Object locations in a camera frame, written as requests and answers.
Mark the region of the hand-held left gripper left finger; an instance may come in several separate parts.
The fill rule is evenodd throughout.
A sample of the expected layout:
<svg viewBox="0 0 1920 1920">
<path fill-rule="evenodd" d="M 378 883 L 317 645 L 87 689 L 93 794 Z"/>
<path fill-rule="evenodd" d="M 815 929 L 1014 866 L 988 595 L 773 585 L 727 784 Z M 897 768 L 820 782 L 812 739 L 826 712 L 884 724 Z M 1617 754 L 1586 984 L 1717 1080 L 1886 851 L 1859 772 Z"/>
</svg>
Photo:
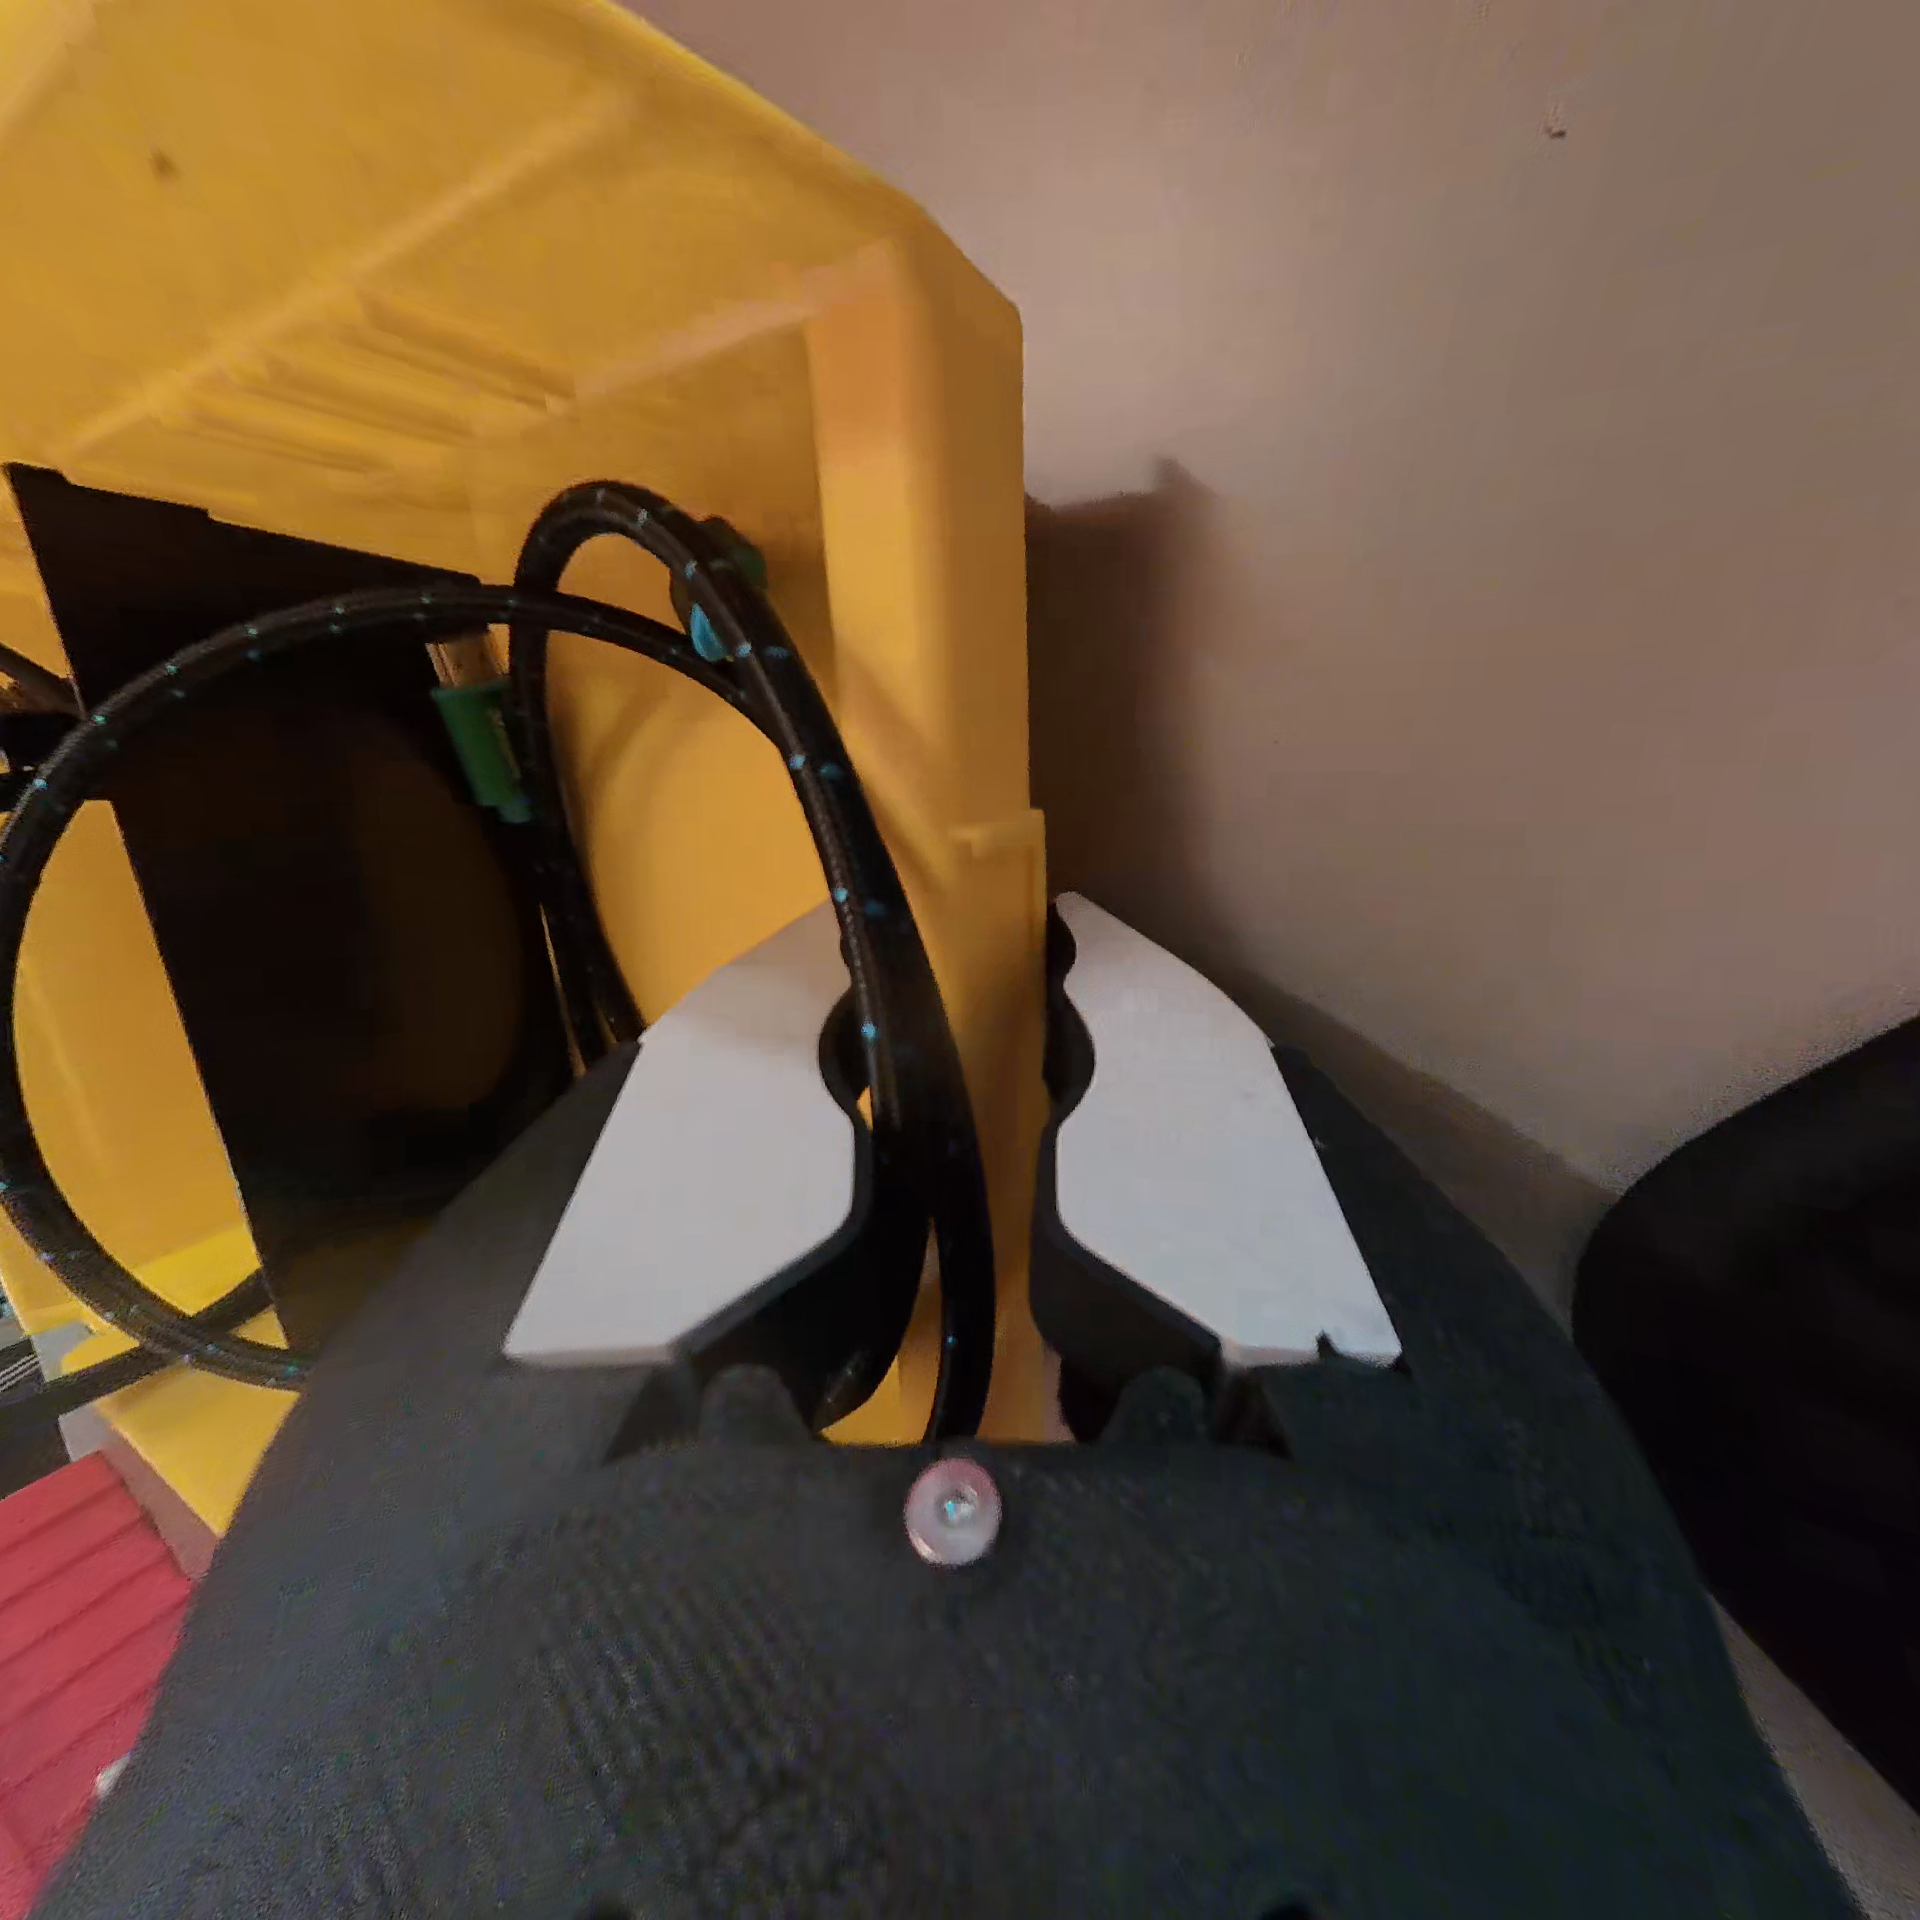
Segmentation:
<svg viewBox="0 0 1920 1920">
<path fill-rule="evenodd" d="M 849 994 L 829 902 L 639 1037 L 502 1341 L 539 1368 L 857 1350 L 877 1253 L 873 1141 L 823 1042 Z"/>
</svg>

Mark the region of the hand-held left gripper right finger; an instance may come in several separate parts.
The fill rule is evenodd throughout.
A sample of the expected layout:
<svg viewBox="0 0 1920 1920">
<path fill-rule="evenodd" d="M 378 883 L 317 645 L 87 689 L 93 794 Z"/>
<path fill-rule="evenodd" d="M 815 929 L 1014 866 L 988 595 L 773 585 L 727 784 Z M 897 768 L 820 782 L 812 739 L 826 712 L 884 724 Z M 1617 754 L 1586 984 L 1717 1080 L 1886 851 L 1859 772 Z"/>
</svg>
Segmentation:
<svg viewBox="0 0 1920 1920">
<path fill-rule="evenodd" d="M 1078 894 L 1047 913 L 1044 1080 L 1031 1312 L 1067 1372 L 1402 1361 L 1262 1026 Z"/>
</svg>

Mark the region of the red plastic bin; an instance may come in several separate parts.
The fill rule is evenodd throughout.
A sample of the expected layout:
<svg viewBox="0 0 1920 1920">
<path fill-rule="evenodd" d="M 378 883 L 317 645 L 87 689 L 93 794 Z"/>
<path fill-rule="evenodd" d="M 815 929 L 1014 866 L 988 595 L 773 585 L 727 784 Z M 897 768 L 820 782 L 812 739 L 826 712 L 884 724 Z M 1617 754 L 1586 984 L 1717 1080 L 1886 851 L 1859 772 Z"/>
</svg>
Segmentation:
<svg viewBox="0 0 1920 1920">
<path fill-rule="evenodd" d="M 3 1502 L 3 1916 L 25 1916 L 150 1712 L 193 1584 L 98 1456 Z"/>
</svg>

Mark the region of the yellow plastic bin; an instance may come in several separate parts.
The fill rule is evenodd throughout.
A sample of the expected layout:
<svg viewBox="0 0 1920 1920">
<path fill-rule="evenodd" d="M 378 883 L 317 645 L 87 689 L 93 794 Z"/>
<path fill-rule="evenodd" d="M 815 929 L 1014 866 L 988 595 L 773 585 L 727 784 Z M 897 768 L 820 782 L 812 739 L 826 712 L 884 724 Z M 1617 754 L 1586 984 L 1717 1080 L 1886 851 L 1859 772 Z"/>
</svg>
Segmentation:
<svg viewBox="0 0 1920 1920">
<path fill-rule="evenodd" d="M 1022 467 L 1010 300 L 617 5 L 4 5 L 4 634 L 43 702 L 4 714 L 4 1290 L 206 1533 L 345 1325 L 282 1325 L 105 780 L 348 637 L 427 645 L 509 830 L 571 1061 L 539 1118 L 833 906 L 877 1253 L 845 1363 L 777 1368 L 837 1435 L 1035 1427 Z M 643 1019 L 591 1067 L 509 628 Z"/>
</svg>

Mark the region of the black bin divider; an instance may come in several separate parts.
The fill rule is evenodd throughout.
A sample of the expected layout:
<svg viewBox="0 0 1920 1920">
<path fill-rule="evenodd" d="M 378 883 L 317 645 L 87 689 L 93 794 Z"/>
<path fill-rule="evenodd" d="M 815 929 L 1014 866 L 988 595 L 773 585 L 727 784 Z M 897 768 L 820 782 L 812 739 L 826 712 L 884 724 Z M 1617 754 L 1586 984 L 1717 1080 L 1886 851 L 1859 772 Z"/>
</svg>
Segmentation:
<svg viewBox="0 0 1920 1920">
<path fill-rule="evenodd" d="M 571 1077 L 530 883 L 438 684 L 402 636 L 235 667 L 102 782 L 309 1350 Z"/>
</svg>

